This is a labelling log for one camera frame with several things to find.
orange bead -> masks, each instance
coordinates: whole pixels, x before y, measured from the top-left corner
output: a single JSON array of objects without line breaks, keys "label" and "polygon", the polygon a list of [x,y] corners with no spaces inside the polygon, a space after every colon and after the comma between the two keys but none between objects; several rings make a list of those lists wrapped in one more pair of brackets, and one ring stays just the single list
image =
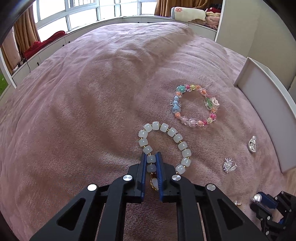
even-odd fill
[{"label": "orange bead", "polygon": [[181,118],[181,114],[180,114],[180,112],[177,112],[177,113],[175,114],[175,117],[176,117],[177,119],[180,119],[180,118]]}]

white beaded bracelet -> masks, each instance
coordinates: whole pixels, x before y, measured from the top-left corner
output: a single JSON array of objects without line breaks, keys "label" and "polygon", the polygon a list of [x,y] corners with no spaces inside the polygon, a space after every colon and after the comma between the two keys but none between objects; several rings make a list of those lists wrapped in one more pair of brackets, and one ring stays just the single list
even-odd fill
[{"label": "white beaded bracelet", "polygon": [[148,132],[152,130],[160,130],[164,133],[167,133],[176,143],[178,143],[178,148],[182,151],[183,159],[181,160],[181,164],[178,164],[175,168],[177,174],[183,174],[185,172],[185,168],[189,167],[191,163],[191,160],[189,159],[191,156],[191,151],[190,149],[187,149],[187,143],[182,141],[182,135],[178,133],[175,128],[169,128],[168,124],[163,123],[160,125],[158,121],[153,121],[152,124],[147,123],[143,127],[144,129],[139,131],[139,145],[140,147],[143,147],[143,152],[147,155],[147,172],[151,174],[150,184],[154,190],[158,190],[155,165],[156,157],[155,155],[151,154],[153,149],[150,145],[148,145]]}]

metal screw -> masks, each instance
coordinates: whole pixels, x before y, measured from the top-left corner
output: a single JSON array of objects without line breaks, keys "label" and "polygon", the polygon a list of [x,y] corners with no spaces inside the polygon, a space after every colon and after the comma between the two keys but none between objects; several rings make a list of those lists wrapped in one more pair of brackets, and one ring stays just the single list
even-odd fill
[{"label": "metal screw", "polygon": [[180,175],[172,175],[172,179],[174,180],[174,181],[179,181],[179,180],[181,180],[181,176]]},{"label": "metal screw", "polygon": [[94,191],[94,190],[96,190],[96,188],[97,188],[96,184],[90,184],[90,185],[88,185],[87,190]]},{"label": "metal screw", "polygon": [[213,185],[213,184],[208,184],[207,189],[210,190],[210,191],[214,191],[216,189],[216,186]]},{"label": "metal screw", "polygon": [[133,177],[132,177],[131,175],[125,175],[125,176],[123,176],[123,179],[124,179],[125,181],[130,181],[130,180],[133,179]]}]

pink blanket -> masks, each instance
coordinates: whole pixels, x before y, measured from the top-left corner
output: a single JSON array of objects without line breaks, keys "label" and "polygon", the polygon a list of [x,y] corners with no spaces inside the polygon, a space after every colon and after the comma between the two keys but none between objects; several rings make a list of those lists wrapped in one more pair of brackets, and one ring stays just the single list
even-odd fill
[{"label": "pink blanket", "polygon": [[[58,50],[27,76],[0,110],[0,210],[21,241],[28,241],[90,183],[111,183],[138,163],[138,132],[145,123],[175,127],[192,150],[184,176],[215,183],[249,208],[257,191],[285,190],[270,137],[243,93],[233,86],[245,58],[195,35],[181,23],[104,26]],[[200,84],[221,103],[217,120],[190,128],[169,101],[178,85]],[[203,97],[186,93],[182,113],[208,115]],[[258,137],[257,153],[247,142]],[[176,166],[181,152],[167,134],[148,140]],[[238,167],[224,173],[224,158]],[[128,205],[125,240],[177,240],[176,208],[161,204],[147,183],[143,205]]]}]

red blanket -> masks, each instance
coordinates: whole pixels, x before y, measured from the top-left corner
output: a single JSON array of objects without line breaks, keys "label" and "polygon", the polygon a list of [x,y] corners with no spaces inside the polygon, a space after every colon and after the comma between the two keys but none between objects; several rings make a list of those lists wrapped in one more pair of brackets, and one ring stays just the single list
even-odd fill
[{"label": "red blanket", "polygon": [[24,52],[24,57],[26,57],[26,59],[30,59],[34,54],[36,54],[39,50],[43,49],[46,45],[50,44],[51,42],[55,41],[60,37],[63,37],[64,35],[66,35],[65,31],[58,31],[49,39],[43,42],[36,41],[29,49],[27,49]]}]

